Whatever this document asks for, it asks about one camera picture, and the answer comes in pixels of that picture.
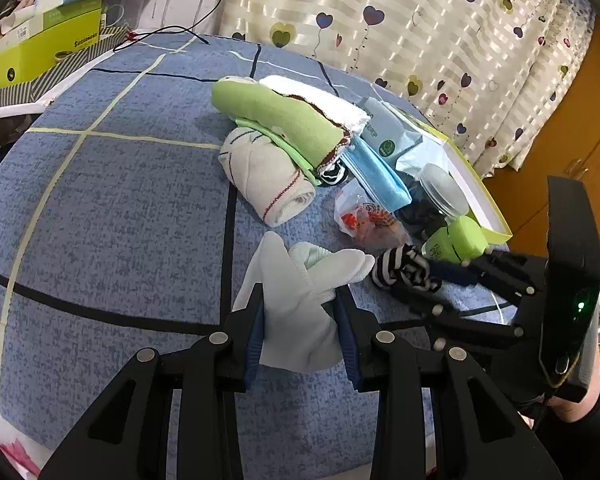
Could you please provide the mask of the black white striped sock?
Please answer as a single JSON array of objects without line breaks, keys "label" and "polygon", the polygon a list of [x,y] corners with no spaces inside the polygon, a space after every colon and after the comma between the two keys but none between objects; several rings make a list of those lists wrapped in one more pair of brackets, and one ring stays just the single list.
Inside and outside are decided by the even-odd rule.
[{"label": "black white striped sock", "polygon": [[380,254],[370,277],[378,288],[387,290],[403,286],[419,292],[437,292],[442,285],[431,275],[428,260],[410,244],[390,248]]}]

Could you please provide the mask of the orange printed plastic bag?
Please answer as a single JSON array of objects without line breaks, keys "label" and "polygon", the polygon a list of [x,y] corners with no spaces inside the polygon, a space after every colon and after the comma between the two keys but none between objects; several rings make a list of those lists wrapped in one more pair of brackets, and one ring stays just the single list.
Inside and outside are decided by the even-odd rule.
[{"label": "orange printed plastic bag", "polygon": [[398,218],[373,202],[355,179],[337,193],[334,220],[341,232],[370,252],[397,248],[412,242]]}]

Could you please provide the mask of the blue face mask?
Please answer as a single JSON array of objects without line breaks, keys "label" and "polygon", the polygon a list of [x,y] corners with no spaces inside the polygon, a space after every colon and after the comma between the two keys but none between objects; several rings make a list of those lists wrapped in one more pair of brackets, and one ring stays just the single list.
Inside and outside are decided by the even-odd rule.
[{"label": "blue face mask", "polygon": [[354,136],[341,159],[368,196],[386,211],[396,212],[412,202],[396,172],[359,136]]}]

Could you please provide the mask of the white cotton glove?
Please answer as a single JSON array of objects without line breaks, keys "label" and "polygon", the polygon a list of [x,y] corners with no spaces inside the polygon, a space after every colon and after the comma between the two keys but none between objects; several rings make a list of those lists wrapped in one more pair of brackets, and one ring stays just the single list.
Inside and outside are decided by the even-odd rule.
[{"label": "white cotton glove", "polygon": [[375,259],[362,250],[338,252],[299,242],[286,247],[275,232],[261,238],[233,304],[247,307],[260,283],[264,300],[264,338],[260,363],[295,373],[328,370],[342,360],[337,324],[324,304],[336,289],[364,281]]}]

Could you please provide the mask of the white cloth with red stitching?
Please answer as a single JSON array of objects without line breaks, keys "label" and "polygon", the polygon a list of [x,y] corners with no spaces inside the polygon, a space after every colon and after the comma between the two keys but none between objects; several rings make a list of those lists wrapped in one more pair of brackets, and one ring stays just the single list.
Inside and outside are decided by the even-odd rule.
[{"label": "white cloth with red stitching", "polygon": [[230,183],[270,228],[297,217],[314,201],[315,185],[256,129],[235,128],[220,149],[219,162]]}]

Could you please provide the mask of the green cloth roll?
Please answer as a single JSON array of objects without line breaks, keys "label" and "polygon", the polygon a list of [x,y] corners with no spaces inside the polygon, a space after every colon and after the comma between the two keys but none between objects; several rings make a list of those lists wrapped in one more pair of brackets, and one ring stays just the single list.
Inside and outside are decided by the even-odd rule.
[{"label": "green cloth roll", "polygon": [[211,87],[211,104],[237,125],[265,134],[313,184],[350,144],[353,132],[302,96],[284,96],[249,78],[225,77]]}]

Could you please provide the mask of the clear round plastic container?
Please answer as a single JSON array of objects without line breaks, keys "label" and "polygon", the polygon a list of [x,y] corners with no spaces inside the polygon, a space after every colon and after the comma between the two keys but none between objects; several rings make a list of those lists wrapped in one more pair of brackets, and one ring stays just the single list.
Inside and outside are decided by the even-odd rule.
[{"label": "clear round plastic container", "polygon": [[469,204],[463,191],[451,175],[434,164],[426,164],[419,171],[418,183],[430,202],[445,217],[467,216]]}]

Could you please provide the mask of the white tray with green rim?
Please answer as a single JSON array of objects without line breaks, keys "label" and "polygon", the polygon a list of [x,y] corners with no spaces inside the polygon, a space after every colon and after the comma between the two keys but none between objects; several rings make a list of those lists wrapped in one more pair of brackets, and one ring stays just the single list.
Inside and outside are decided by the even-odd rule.
[{"label": "white tray with green rim", "polygon": [[504,245],[513,236],[512,231],[474,168],[452,139],[423,122],[418,117],[399,110],[384,101],[382,104],[406,125],[407,131],[419,136],[420,142],[396,160],[394,168],[399,174],[416,178],[426,164],[445,170],[462,190],[471,214],[486,232],[490,244]]}]

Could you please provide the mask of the wet wipes pack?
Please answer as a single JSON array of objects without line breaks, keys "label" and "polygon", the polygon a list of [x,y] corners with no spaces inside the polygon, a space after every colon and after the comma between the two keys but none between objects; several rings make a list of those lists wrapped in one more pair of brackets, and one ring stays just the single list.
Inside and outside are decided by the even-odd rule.
[{"label": "wet wipes pack", "polygon": [[409,122],[399,118],[378,99],[368,96],[358,102],[370,118],[361,133],[362,139],[390,166],[422,143],[422,134]]}]

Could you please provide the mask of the wooden wardrobe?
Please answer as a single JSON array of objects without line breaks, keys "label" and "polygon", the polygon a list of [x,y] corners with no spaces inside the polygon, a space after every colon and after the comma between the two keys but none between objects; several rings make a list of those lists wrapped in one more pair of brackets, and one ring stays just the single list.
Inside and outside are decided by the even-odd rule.
[{"label": "wooden wardrobe", "polygon": [[546,254],[549,176],[585,185],[600,234],[600,18],[574,83],[535,138],[521,170],[505,168],[486,180],[512,229],[508,246],[514,252]]}]

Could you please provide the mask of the blue checked bedspread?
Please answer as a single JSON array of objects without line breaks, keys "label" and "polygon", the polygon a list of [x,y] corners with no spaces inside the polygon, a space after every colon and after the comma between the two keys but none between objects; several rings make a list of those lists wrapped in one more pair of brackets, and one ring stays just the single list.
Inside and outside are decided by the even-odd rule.
[{"label": "blue checked bedspread", "polygon": [[401,110],[396,92],[285,50],[155,36],[89,70],[0,163],[0,449],[28,479],[138,350],[230,310],[265,226],[218,154],[227,75],[284,75]]}]

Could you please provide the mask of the heart patterned curtain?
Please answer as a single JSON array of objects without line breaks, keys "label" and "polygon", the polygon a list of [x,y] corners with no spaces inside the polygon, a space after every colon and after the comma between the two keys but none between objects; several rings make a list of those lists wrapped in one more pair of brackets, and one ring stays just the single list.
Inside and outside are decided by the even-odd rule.
[{"label": "heart patterned curtain", "polygon": [[388,89],[489,177],[522,166],[594,25],[588,0],[224,0],[220,32]]}]

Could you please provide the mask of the green cardboard box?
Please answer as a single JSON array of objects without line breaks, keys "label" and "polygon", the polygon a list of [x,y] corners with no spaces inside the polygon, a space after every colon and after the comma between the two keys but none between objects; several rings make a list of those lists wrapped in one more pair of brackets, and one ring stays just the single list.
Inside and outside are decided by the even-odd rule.
[{"label": "green cardboard box", "polygon": [[99,40],[102,0],[76,0],[33,15],[0,38],[0,89],[35,79]]}]

